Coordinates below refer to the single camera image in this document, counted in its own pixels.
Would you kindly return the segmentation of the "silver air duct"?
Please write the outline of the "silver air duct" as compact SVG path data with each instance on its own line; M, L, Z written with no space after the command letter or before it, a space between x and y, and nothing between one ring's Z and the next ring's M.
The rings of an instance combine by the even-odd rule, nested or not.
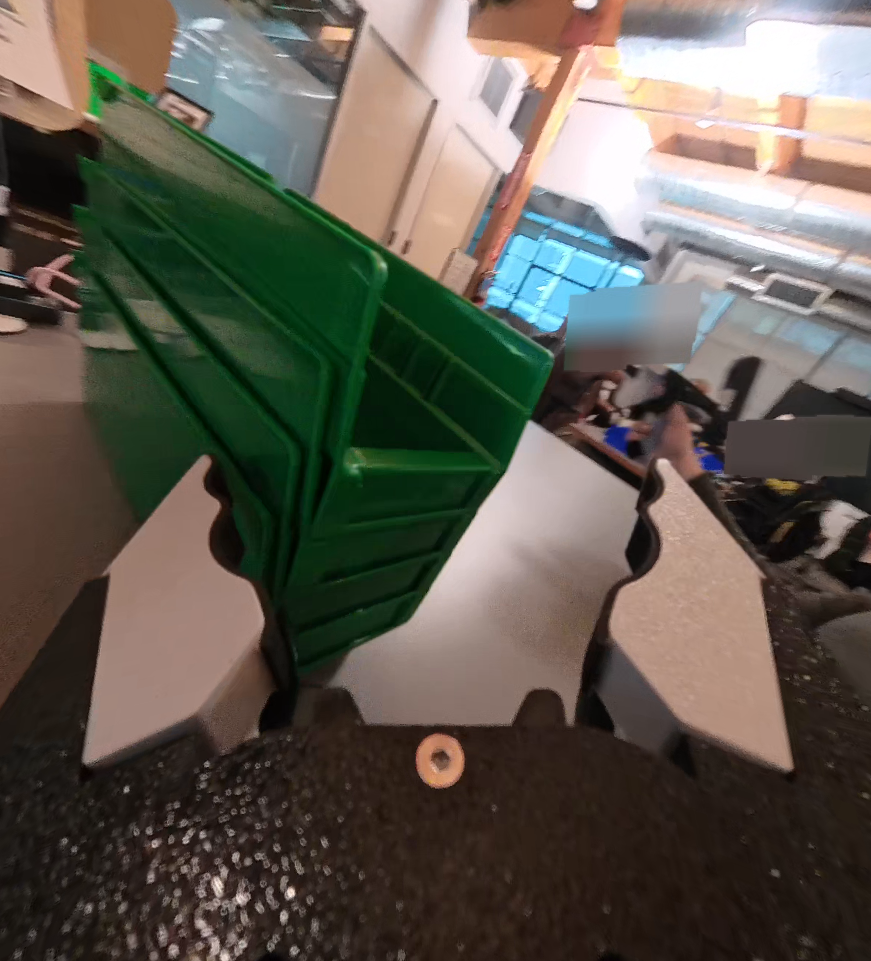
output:
M658 156L637 184L649 233L871 299L871 195Z

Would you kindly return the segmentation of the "wall vent grille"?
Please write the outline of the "wall vent grille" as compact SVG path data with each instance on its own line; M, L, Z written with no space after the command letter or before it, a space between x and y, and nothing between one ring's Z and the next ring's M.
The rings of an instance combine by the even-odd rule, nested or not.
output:
M518 59L482 55L474 97L492 118L499 120L506 105L524 88L526 76Z
M757 283L750 298L760 304L810 316L824 306L833 293L834 289L827 284L773 272Z

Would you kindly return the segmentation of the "wooden backing board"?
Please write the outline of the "wooden backing board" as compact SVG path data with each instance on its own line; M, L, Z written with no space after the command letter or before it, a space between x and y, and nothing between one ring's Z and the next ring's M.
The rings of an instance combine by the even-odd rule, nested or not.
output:
M57 49L72 107L64 108L0 77L0 115L43 133L78 127L90 97L84 2L50 2Z

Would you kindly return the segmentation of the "wooden support post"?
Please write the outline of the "wooden support post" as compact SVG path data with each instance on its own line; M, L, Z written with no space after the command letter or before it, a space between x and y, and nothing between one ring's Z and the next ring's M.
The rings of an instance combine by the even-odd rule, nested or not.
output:
M502 251L513 233L578 92L594 61L594 46L577 46L562 55L529 126L522 151L507 175L475 250L476 268L465 296L480 306Z

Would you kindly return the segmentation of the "person's right hand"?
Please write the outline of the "person's right hand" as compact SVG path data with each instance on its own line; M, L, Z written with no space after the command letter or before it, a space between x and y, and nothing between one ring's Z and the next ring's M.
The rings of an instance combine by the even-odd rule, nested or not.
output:
M686 483L704 474L695 453L693 425L680 402L672 404L655 422L651 448L649 459L668 462Z

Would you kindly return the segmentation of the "white door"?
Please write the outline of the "white door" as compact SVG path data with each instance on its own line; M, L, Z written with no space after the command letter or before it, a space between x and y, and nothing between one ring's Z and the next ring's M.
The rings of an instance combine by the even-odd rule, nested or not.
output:
M439 278L456 250L466 250L501 171L461 128L449 132L422 193L402 257Z
M386 247L436 100L373 26L359 30L313 191L316 204Z

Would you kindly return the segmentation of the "green plastic bin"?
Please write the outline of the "green plastic bin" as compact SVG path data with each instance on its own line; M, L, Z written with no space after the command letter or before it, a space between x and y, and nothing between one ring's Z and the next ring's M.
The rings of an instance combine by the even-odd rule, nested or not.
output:
M87 279L91 271L85 247L76 257L76 272L84 282L83 295L90 287L96 286ZM417 555L401 563L372 567L354 578L334 583L290 584L287 590L276 592L279 610L289 628L302 635L315 631L318 617L339 617L338 612L346 602L368 602L372 605L380 601L388 590L409 591L418 596L426 579L444 563L446 554L452 549L452 539L453 530L449 542L433 555Z
M98 211L194 312L197 284L238 297L260 333L312 371L260 387L275 415L319 444L307 523L461 510L500 475L552 356L260 168L114 88L93 173Z
M82 162L90 274L204 429L234 487L266 517L275 591L433 555L482 468L371 351L384 271L342 244L341 281L302 279L283 255L249 265L199 239L128 174Z
M276 594L276 514L251 487L246 469L226 449L218 430L196 411L123 308L96 286L83 295L78 322L84 347L85 399L94 432L119 489L139 522L146 521L195 461L213 460L225 501L234 514L240 547L235 571L261 587L263 606L276 613L284 642L274 642L286 659L310 665L343 655L357 645L404 624L418 604L409 591L388 590L380 601L346 602L337 618L316 619L315 651L305 654L299 635L285 624Z

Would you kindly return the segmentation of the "bright window wall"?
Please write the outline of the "bright window wall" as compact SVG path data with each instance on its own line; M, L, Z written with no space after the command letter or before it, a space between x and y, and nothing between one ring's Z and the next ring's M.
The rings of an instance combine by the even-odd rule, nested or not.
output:
M574 296L644 283L644 269L615 245L597 211L585 209L566 220L524 210L488 284L484 308L554 331Z

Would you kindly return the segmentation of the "wooden board stand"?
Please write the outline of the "wooden board stand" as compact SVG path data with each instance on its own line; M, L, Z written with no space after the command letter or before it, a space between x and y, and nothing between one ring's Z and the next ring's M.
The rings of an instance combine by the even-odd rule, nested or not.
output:
M122 81L160 93L165 87L177 13L170 1L86 1L89 59Z

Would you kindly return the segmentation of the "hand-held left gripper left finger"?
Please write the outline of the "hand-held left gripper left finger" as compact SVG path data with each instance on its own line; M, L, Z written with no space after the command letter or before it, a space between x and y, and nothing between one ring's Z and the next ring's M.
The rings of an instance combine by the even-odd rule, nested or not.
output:
M291 719L294 656L246 560L233 490L204 454L106 571L85 768L189 736L225 753Z

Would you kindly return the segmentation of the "printed instruction sheet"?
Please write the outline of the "printed instruction sheet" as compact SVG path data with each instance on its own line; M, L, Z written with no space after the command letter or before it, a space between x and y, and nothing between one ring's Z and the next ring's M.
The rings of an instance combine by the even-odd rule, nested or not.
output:
M0 77L69 109L52 18L50 2L0 1Z

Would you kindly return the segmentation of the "glass partition wall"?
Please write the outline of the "glass partition wall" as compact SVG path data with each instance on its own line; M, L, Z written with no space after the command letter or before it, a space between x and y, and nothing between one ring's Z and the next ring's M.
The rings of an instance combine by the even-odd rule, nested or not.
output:
M207 110L207 135L311 195L364 9L351 1L174 1L166 86Z

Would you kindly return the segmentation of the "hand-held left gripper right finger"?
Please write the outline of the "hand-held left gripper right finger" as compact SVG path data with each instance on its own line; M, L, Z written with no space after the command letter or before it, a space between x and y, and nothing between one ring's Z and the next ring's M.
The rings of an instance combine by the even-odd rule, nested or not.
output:
M636 510L629 574L583 661L582 725L670 760L693 740L791 774L763 569L665 459Z

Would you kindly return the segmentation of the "black flat box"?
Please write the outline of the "black flat box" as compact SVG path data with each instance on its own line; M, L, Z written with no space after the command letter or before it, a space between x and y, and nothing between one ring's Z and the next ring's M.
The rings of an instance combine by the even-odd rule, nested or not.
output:
M40 298L16 298L0 295L0 315L41 326L61 326L64 312Z

